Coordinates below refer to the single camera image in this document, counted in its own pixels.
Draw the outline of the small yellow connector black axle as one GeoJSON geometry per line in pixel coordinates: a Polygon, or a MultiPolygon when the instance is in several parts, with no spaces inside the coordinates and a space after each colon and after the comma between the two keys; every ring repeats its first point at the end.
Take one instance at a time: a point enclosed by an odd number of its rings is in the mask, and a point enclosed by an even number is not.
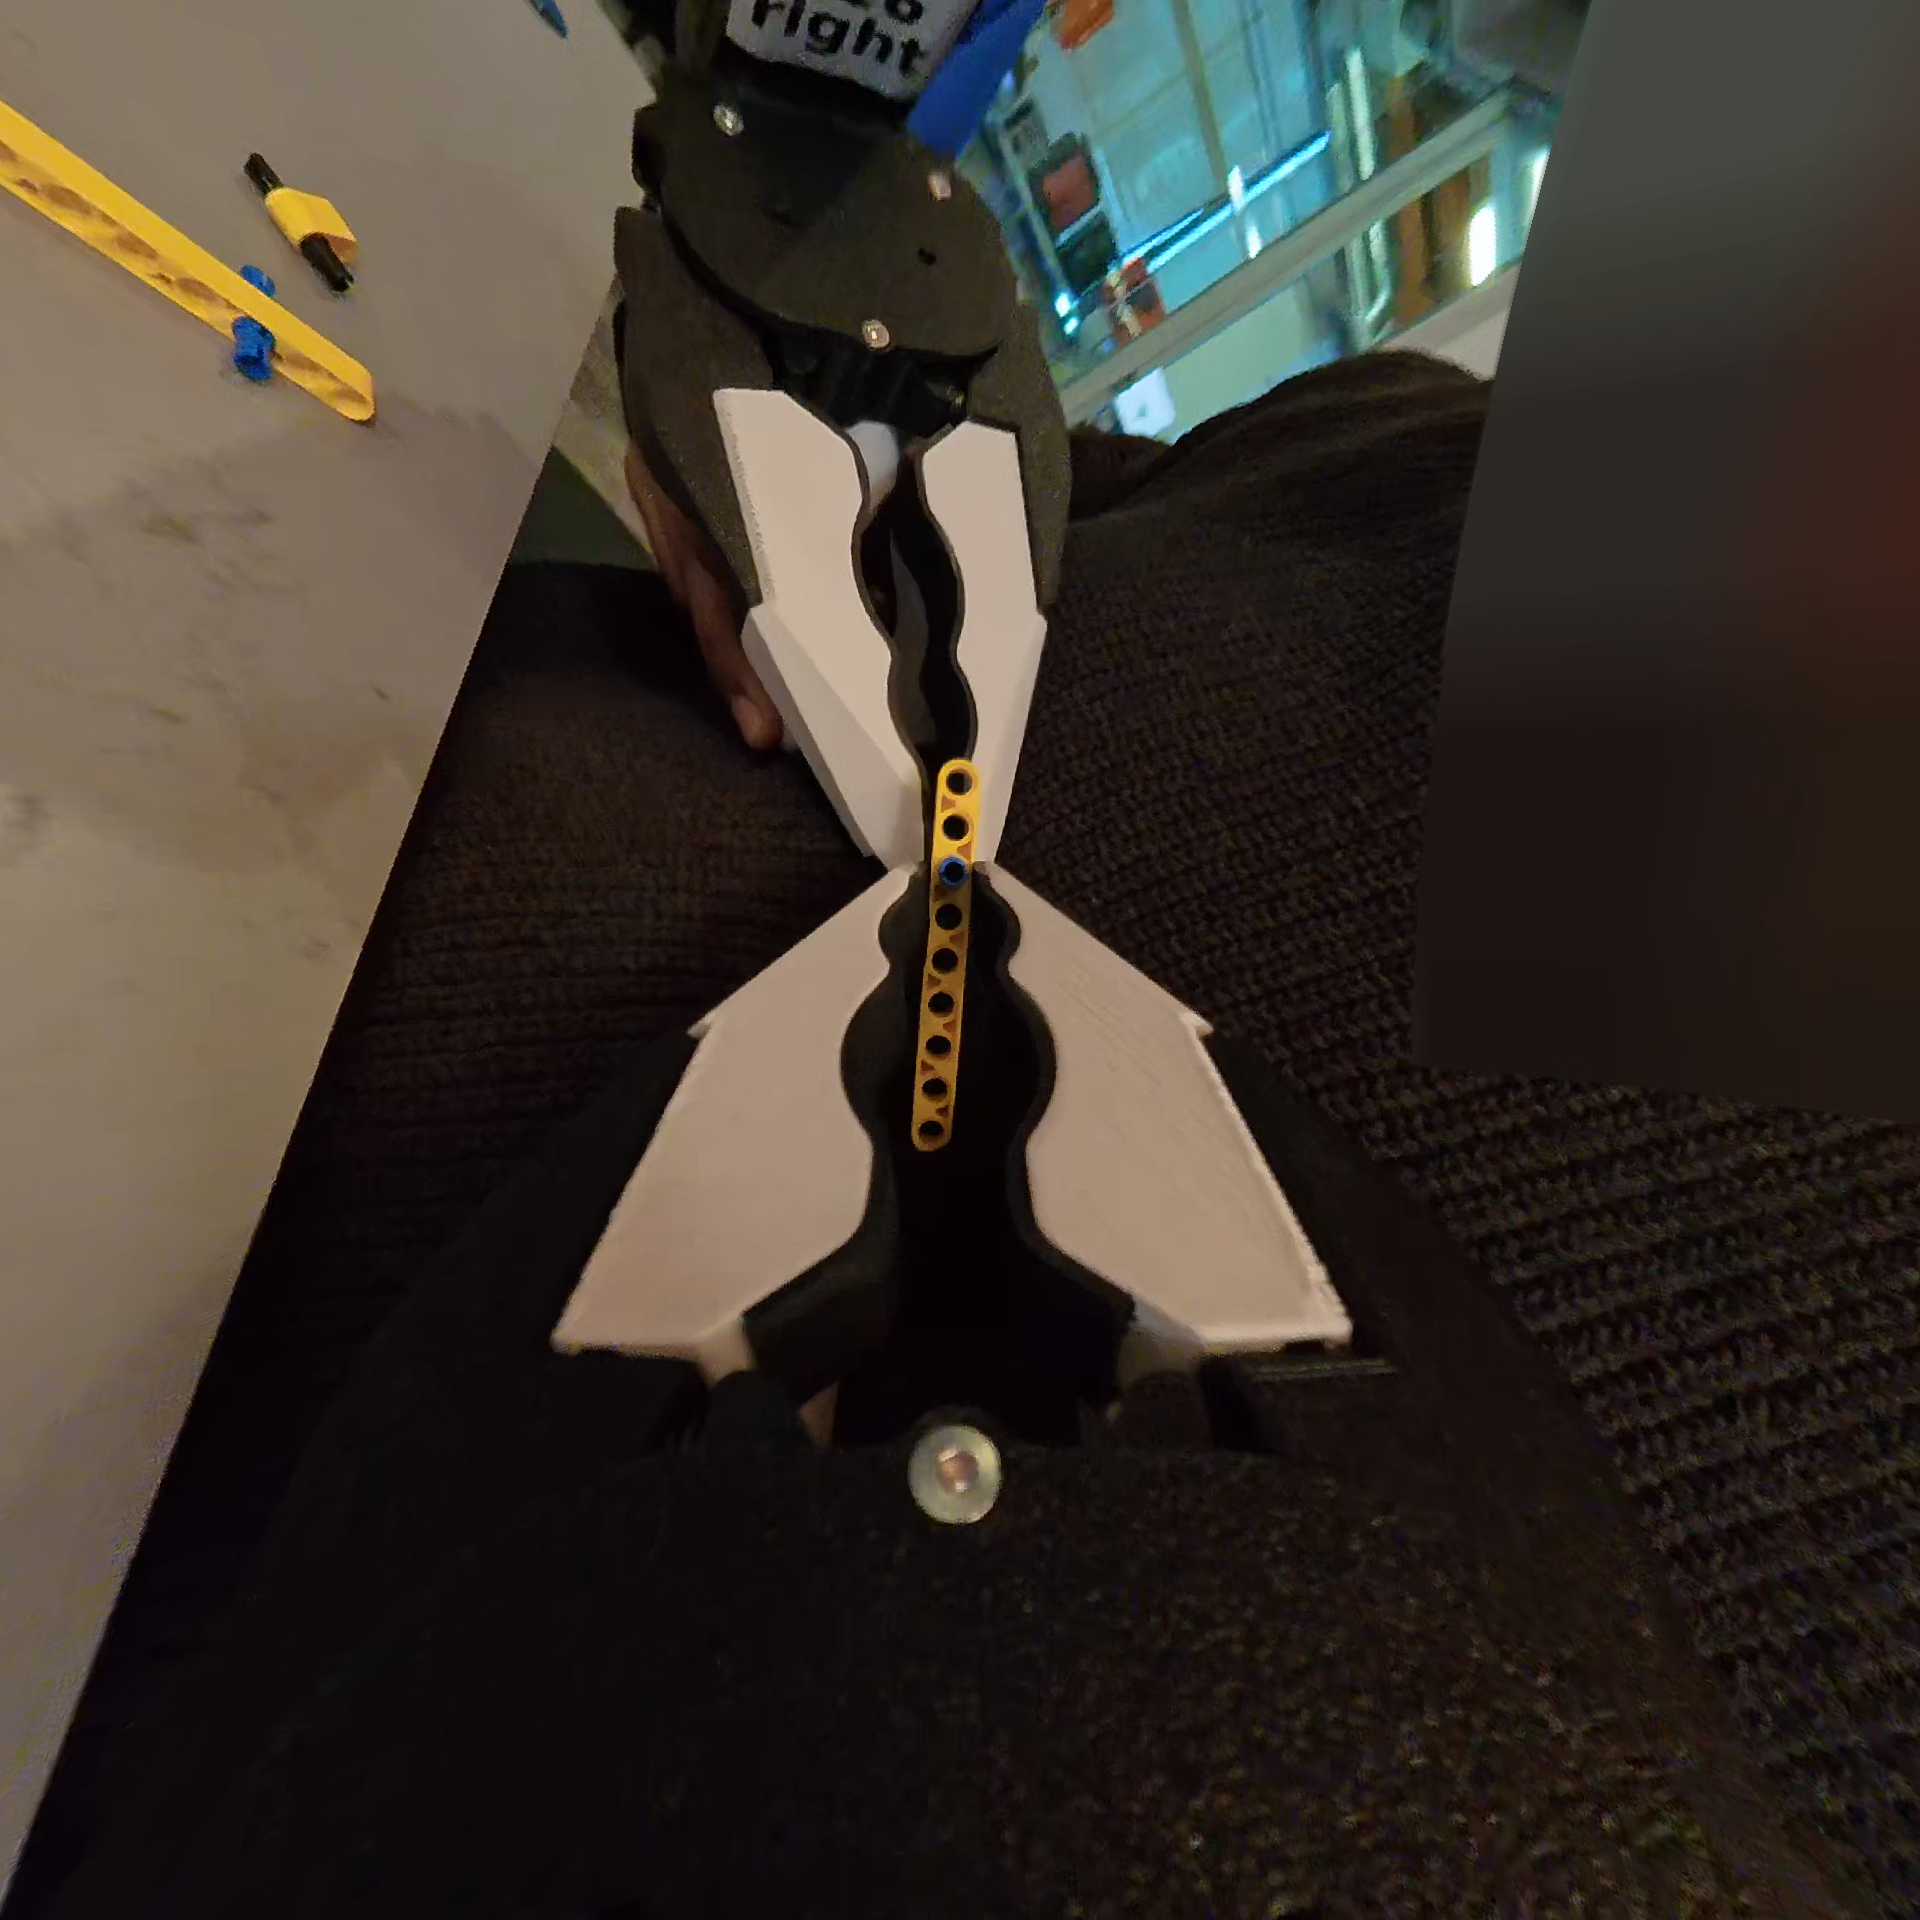
{"type": "Polygon", "coordinates": [[[244,179],[275,231],[326,290],[336,298],[348,297],[356,289],[362,244],[346,217],[323,197],[288,186],[259,153],[245,156],[244,179]]]}

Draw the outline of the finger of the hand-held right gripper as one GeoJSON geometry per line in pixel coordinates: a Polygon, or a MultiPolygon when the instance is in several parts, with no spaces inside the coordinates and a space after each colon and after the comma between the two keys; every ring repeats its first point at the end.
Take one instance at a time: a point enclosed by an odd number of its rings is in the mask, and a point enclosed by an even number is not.
{"type": "Polygon", "coordinates": [[[857,568],[870,509],[860,452],[781,392],[725,388],[713,413],[755,573],[746,658],[857,850],[911,868],[926,848],[924,785],[857,568]]]}
{"type": "Polygon", "coordinates": [[[995,862],[1046,639],[1018,441],[964,422],[918,452],[915,479],[952,605],[931,617],[924,688],[941,755],[972,760],[973,859],[995,862]]]}

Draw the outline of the person's right hand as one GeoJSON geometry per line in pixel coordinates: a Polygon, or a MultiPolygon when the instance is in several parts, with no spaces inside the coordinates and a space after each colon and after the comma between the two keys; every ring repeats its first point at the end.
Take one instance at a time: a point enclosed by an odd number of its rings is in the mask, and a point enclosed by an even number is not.
{"type": "Polygon", "coordinates": [[[653,568],[683,613],[707,680],[732,715],[735,733],[754,753],[775,753],[785,742],[780,711],[744,649],[746,609],[723,554],[696,516],[660,485],[641,446],[631,441],[623,458],[626,486],[653,568]]]}

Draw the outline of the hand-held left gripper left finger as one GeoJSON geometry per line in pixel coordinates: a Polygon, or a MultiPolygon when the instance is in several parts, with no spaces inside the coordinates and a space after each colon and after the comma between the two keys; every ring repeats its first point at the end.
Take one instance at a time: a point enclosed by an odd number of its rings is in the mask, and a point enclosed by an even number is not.
{"type": "Polygon", "coordinates": [[[889,868],[689,1031],[689,1059],[594,1245],[550,1345],[755,1366],[747,1314],[862,1225],[873,1147],[844,1046],[891,962],[881,924],[914,868],[889,868]]]}

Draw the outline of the yellow toy beam with holes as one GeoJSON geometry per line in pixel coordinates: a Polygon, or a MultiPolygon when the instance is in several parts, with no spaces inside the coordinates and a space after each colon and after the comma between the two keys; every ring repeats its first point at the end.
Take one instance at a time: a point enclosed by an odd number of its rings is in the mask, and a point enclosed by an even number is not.
{"type": "Polygon", "coordinates": [[[267,302],[240,272],[138,204],[95,166],[11,107],[2,107],[2,185],[11,198],[191,317],[231,348],[230,325],[254,315],[275,337],[273,377],[353,425],[376,419],[376,388],[346,348],[267,302]]]}
{"type": "Polygon", "coordinates": [[[936,774],[928,829],[924,960],[910,1105],[910,1140],[931,1155],[952,1140],[964,1035],[976,840],[982,780],[973,763],[948,760],[936,774]],[[969,861],[969,883],[953,893],[934,885],[934,867],[956,852],[969,861]]]}

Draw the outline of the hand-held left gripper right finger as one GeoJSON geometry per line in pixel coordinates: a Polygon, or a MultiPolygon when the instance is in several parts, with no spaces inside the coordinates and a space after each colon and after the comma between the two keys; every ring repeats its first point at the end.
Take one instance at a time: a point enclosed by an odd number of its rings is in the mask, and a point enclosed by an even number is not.
{"type": "Polygon", "coordinates": [[[1008,979],[1052,1056],[1028,1206],[1054,1250],[1126,1297],[1119,1374],[1348,1348],[1348,1308],[1205,1048],[1210,1023],[1019,879],[987,877],[1018,927],[1008,979]]]}

